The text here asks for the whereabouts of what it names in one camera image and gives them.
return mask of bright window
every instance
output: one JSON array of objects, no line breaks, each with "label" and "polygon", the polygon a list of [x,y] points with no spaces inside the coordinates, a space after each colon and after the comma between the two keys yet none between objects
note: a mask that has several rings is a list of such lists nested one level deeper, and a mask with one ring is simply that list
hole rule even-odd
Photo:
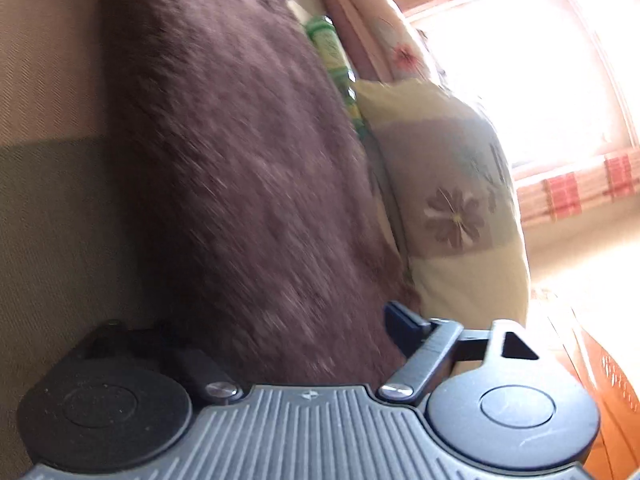
[{"label": "bright window", "polygon": [[472,0],[414,25],[450,87],[480,98],[516,176],[630,145],[607,66],[569,0]]}]

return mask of floral cushion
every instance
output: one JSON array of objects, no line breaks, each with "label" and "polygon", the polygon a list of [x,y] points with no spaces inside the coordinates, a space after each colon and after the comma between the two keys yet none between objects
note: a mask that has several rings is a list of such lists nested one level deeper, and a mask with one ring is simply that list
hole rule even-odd
[{"label": "floral cushion", "polygon": [[520,215],[492,124],[428,81],[354,88],[385,157],[423,314],[478,329],[498,318],[524,323]]}]

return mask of black plastic mount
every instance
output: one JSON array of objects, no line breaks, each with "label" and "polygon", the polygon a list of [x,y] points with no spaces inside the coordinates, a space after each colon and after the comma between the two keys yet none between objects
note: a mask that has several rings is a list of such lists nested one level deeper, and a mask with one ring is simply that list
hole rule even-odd
[{"label": "black plastic mount", "polygon": [[[204,476],[178,468],[166,478],[211,478],[207,471],[217,470],[214,460],[225,453],[236,472],[261,468],[264,478],[279,478],[270,470],[279,460],[293,464],[283,475],[311,460],[321,468],[314,478],[334,478],[326,468],[338,462],[346,479],[360,478],[358,463],[380,466],[382,455],[367,448],[374,443],[376,453],[395,457],[394,478],[428,478],[400,474],[418,457],[446,462],[452,473],[478,471],[477,478],[564,478],[557,471],[570,467],[571,478],[587,478],[572,463],[587,457],[597,434],[596,405],[520,325],[499,320],[491,330],[464,330],[455,321],[424,320],[399,303],[386,305],[384,316],[407,361],[375,396],[357,385],[255,386],[244,396],[168,325],[128,331],[107,322],[25,395],[18,429],[32,460],[53,468],[45,471],[52,479],[66,479],[61,472],[146,478],[143,470],[175,467],[194,453],[198,463],[210,463]],[[482,365],[450,377],[456,362],[469,360]],[[248,420],[251,431],[243,429]],[[280,450],[271,447],[270,432],[278,436],[271,440],[282,440]],[[238,478],[228,469],[214,478],[228,476]]]}]

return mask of flower pattern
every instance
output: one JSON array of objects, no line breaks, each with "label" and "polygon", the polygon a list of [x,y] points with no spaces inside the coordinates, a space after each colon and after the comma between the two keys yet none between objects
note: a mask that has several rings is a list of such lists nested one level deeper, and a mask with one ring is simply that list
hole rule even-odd
[{"label": "flower pattern", "polygon": [[426,227],[435,231],[435,238],[461,250],[465,243],[474,244],[480,239],[479,228],[484,220],[478,214],[480,203],[469,196],[467,199],[459,188],[449,192],[441,187],[427,200]]},{"label": "flower pattern", "polygon": [[406,43],[398,43],[392,53],[393,64],[398,70],[403,72],[420,72],[422,62]]},{"label": "flower pattern", "polygon": [[499,158],[499,150],[496,150],[493,144],[490,144],[490,147],[496,163],[498,174],[496,177],[492,175],[487,163],[485,163],[482,152],[473,146],[462,146],[460,148],[458,165],[466,176],[479,178],[486,182],[486,190],[488,193],[487,204],[489,213],[493,214],[497,210],[498,202],[508,202],[510,200],[510,194],[508,193],[508,189],[506,189],[507,184],[502,174],[500,164],[498,163],[502,161],[502,159]]}]

